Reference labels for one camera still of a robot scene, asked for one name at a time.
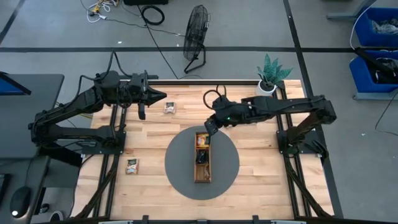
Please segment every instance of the blue bin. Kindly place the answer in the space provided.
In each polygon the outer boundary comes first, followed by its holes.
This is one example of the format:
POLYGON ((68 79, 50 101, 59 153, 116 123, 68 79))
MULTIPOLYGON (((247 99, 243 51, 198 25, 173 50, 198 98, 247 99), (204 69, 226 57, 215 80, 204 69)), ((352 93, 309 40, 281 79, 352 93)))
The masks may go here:
MULTIPOLYGON (((385 57, 398 59, 398 52, 375 50, 367 50, 366 52, 374 58, 385 57)), ((389 93, 392 90, 398 88, 398 84, 374 83, 366 62, 360 57, 356 57, 354 60, 351 61, 351 63, 349 64, 349 69, 351 69, 351 73, 353 74, 358 93, 389 93)))
POLYGON ((378 34, 373 30, 372 22, 380 22, 398 17, 398 9, 370 8, 358 20, 355 26, 359 42, 363 46, 398 47, 398 35, 378 34))

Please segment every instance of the concrete floor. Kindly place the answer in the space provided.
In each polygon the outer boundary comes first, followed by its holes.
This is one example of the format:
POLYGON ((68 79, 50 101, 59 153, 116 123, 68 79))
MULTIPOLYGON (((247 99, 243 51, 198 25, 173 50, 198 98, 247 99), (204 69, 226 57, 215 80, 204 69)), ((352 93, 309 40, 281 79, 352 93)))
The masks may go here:
MULTIPOLYGON (((83 0, 86 6, 94 0, 83 0)), ((352 21, 328 21, 327 12, 349 11, 360 1, 289 0, 301 47, 349 47, 352 21)), ((0 1, 0 30, 6 25, 18 1, 0 1)), ((159 6, 166 15, 165 22, 156 29, 184 34, 192 8, 203 4, 211 13, 207 47, 294 47, 292 34, 280 0, 170 0, 159 6)), ((396 0, 378 0, 378 7, 398 7, 396 0)), ((138 13, 136 7, 127 6, 138 13)), ((140 18, 121 7, 106 14, 111 19, 143 25, 140 18)), ((183 38, 162 32, 153 32, 161 47, 183 45, 183 38)), ((358 43, 354 36, 354 45, 358 43)), ((135 52, 136 47, 155 47, 145 29, 110 21, 89 24, 79 0, 28 0, 21 7, 9 32, 0 45, 0 70, 8 73, 61 73, 65 81, 59 102, 70 101, 77 89, 81 74, 93 76, 106 70, 107 52, 28 52, 5 53, 6 47, 19 48, 70 48, 70 47, 132 47, 131 52, 118 53, 127 72, 156 74, 163 79, 173 79, 163 58, 153 48, 152 52, 135 52)), ((302 79, 295 52, 270 52, 272 58, 286 67, 294 68, 290 79, 302 79)), ((262 66, 265 52, 261 51, 211 51, 208 63, 193 74, 203 78, 257 78, 256 66, 262 66)), ((182 52, 164 52, 166 59, 182 77, 187 64, 182 52)), ((354 101, 356 88, 349 70, 351 53, 304 53, 314 94, 325 95, 332 101, 338 119, 324 126, 326 143, 330 152, 338 196, 345 218, 362 220, 398 220, 398 139, 374 130, 374 125, 387 105, 386 101, 354 101)), ((83 81, 82 90, 92 84, 83 81)), ((385 114, 379 129, 398 132, 394 103, 385 114)), ((71 119, 77 126, 88 127, 90 120, 71 119)), ((45 200, 51 210, 68 214, 72 204, 72 189, 52 189, 45 200)), ((35 217, 43 222, 48 214, 35 217)))

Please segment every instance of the wooden tabletop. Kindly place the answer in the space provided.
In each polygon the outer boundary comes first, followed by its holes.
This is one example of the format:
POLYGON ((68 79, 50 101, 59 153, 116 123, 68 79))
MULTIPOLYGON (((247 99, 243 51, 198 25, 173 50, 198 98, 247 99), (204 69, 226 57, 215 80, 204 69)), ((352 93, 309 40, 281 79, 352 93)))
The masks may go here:
MULTIPOLYGON (((300 80, 286 80, 285 85, 288 98, 304 97, 300 80)), ((241 98, 254 96, 255 87, 228 85, 227 96, 231 101, 240 102, 241 98)), ((140 220, 143 215, 149 215, 151 220, 250 220, 253 215, 265 220, 293 218, 284 161, 275 136, 278 128, 276 118, 222 128, 221 131, 232 139, 238 150, 239 174, 232 186, 219 197, 193 200, 171 186, 165 173, 165 153, 176 134, 191 126, 203 125, 213 114, 214 111, 203 104, 202 96, 215 86, 162 85, 152 88, 166 92, 167 98, 146 108, 145 121, 138 119, 136 105, 127 112, 126 148, 119 160, 112 219, 140 220), (165 102, 175 102, 177 112, 164 114, 165 102), (139 159, 137 175, 125 173, 127 160, 132 158, 139 159)), ((215 98, 216 94, 209 94, 207 101, 211 103, 215 98)), ((104 108, 94 114, 91 127, 109 125, 110 116, 111 108, 104 108)), ((305 113, 293 114, 294 125, 306 116, 305 113)), ((102 157, 94 156, 81 168, 72 215, 82 210, 97 189, 102 157)), ((314 154, 302 154, 300 158, 307 189, 323 209, 332 214, 321 161, 314 154)), ((300 214, 303 215, 301 196, 298 189, 296 192, 300 214)))

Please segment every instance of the white plant pot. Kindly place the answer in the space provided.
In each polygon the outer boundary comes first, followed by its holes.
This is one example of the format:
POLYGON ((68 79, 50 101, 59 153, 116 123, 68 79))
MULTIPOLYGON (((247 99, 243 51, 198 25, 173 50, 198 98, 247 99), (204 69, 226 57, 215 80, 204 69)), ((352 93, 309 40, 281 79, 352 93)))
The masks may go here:
POLYGON ((256 87, 256 94, 259 96, 272 96, 272 94, 274 93, 274 91, 276 90, 276 85, 274 85, 274 88, 270 91, 265 91, 260 87, 260 83, 262 81, 259 81, 259 84, 256 87))

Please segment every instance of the wooden box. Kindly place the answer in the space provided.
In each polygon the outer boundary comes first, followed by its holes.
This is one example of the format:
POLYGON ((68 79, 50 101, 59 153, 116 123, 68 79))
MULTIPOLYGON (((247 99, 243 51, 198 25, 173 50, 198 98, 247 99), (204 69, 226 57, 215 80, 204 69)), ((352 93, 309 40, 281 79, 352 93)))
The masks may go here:
POLYGON ((193 156, 193 178, 195 183, 210 183, 211 182, 211 147, 210 144, 207 146, 200 146, 198 144, 198 138, 201 135, 207 134, 206 132, 197 132, 195 133, 195 147, 194 147, 194 156, 193 156), (198 156, 203 156, 205 159, 203 162, 203 158, 200 159, 198 156))

